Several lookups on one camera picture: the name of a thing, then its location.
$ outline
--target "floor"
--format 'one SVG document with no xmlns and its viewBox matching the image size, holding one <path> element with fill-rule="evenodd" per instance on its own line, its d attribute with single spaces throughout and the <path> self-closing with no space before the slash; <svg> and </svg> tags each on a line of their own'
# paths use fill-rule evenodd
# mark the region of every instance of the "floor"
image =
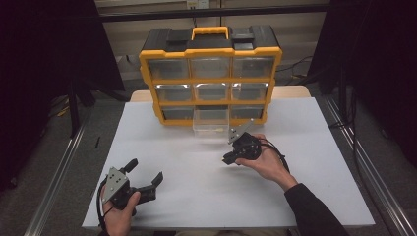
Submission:
<svg viewBox="0 0 417 236">
<path fill-rule="evenodd" d="M 130 95 L 134 90 L 147 88 L 139 79 L 136 56 L 120 57 L 117 60 L 126 87 L 126 91 L 121 91 L 122 93 Z M 300 77 L 292 75 L 305 73 L 303 67 L 282 70 L 277 73 L 277 83 L 281 86 L 296 84 Z M 309 84 L 307 87 L 321 107 L 328 124 L 334 124 L 336 120 L 328 102 L 335 100 L 337 104 L 337 90 L 331 95 L 320 95 L 317 84 Z M 79 104 L 80 116 L 86 122 L 83 123 L 84 132 L 77 141 L 69 138 L 69 112 L 62 116 L 55 115 L 65 106 L 65 100 L 51 109 L 51 118 L 45 127 L 43 137 L 22 169 L 17 188 L 0 193 L 0 235 L 96 235 L 95 231 L 86 230 L 81 224 L 109 152 L 124 103 L 100 92 L 95 92 L 94 96 L 94 107 L 83 107 Z M 375 176 L 372 177 L 364 171 L 362 162 L 356 164 L 352 147 L 342 129 L 331 129 L 376 221 L 376 225 L 349 228 L 348 231 L 350 235 L 416 235 L 412 230 L 417 226 L 417 168 L 404 158 L 398 144 L 384 132 L 383 127 L 361 103 L 360 97 L 356 103 L 356 110 L 355 134 L 361 145 L 356 145 L 359 151 L 356 157 L 369 157 L 379 177 L 384 181 L 383 187 L 387 187 L 389 197 L 392 197 L 393 201 L 385 199 L 387 197 L 384 197 L 384 194 L 387 192 L 381 191 L 382 184 L 373 179 Z M 76 151 L 68 153 L 69 146 L 75 147 Z M 45 194 L 53 193 L 50 191 L 51 188 L 55 188 L 56 194 Z M 50 203 L 47 207 L 43 204 L 45 200 Z M 393 220 L 398 212 L 391 210 L 395 204 L 411 224 L 405 225 L 408 232 L 400 232 L 395 224 L 404 224 L 404 221 Z M 36 221 L 35 229 L 29 230 L 36 214 L 37 218 L 42 220 Z M 141 231 L 136 234 L 152 235 L 152 232 Z"/>
</svg>

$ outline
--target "person's right hand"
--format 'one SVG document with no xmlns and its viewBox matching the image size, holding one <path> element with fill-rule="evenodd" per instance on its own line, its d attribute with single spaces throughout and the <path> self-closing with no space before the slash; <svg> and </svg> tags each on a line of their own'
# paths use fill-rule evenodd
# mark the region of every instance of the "person's right hand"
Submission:
<svg viewBox="0 0 417 236">
<path fill-rule="evenodd" d="M 261 143 L 267 144 L 265 135 L 253 135 L 261 140 Z M 297 180 L 288 173 L 282 165 L 280 156 L 272 148 L 262 146 L 262 153 L 256 160 L 237 158 L 236 164 L 241 164 L 256 170 L 265 179 L 276 182 L 284 191 L 297 185 Z"/>
</svg>

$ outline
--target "person's left hand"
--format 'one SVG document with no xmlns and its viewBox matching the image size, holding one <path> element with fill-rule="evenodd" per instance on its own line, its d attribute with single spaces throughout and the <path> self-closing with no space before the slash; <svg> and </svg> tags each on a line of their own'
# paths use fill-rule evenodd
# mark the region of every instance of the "person's left hand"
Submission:
<svg viewBox="0 0 417 236">
<path fill-rule="evenodd" d="M 139 202 L 141 197 L 140 192 L 136 192 L 129 199 L 128 204 L 123 210 L 113 207 L 113 203 L 108 201 L 103 205 L 103 213 L 107 214 L 104 216 L 104 221 L 107 228 L 107 233 L 111 236 L 126 236 L 128 235 L 131 228 L 132 212 Z"/>
</svg>

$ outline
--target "yellow handle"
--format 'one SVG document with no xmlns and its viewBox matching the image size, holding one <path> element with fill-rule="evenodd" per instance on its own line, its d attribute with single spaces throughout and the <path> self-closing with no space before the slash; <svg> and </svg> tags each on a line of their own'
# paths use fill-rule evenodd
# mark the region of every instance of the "yellow handle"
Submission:
<svg viewBox="0 0 417 236">
<path fill-rule="evenodd" d="M 194 28 L 193 36 L 191 39 L 194 40 L 194 36 L 197 34 L 219 34 L 219 33 L 224 33 L 226 35 L 226 39 L 229 39 L 229 31 L 227 27 Z"/>
</svg>

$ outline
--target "beige wall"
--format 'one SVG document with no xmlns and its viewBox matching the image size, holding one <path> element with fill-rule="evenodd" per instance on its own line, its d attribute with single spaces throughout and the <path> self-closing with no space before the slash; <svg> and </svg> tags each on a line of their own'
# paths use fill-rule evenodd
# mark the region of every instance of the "beige wall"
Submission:
<svg viewBox="0 0 417 236">
<path fill-rule="evenodd" d="M 148 2 L 163 3 L 141 4 Z M 328 0 L 222 0 L 221 6 L 223 8 L 239 8 L 320 4 L 327 2 Z M 100 14 L 156 12 L 184 10 L 187 8 L 186 1 L 178 0 L 97 0 L 96 5 Z M 211 8 L 219 6 L 220 0 L 210 0 Z M 312 56 L 314 54 L 325 15 L 326 13 L 302 13 L 223 17 L 221 24 L 235 28 L 246 28 L 251 25 L 271 25 L 284 52 L 281 62 L 281 65 L 284 66 L 291 65 L 306 56 Z M 197 25 L 199 27 L 219 26 L 220 18 L 198 18 Z M 192 26 L 192 19 L 104 23 L 115 56 L 138 55 L 151 29 L 171 28 L 174 30 L 184 30 Z"/>
</svg>

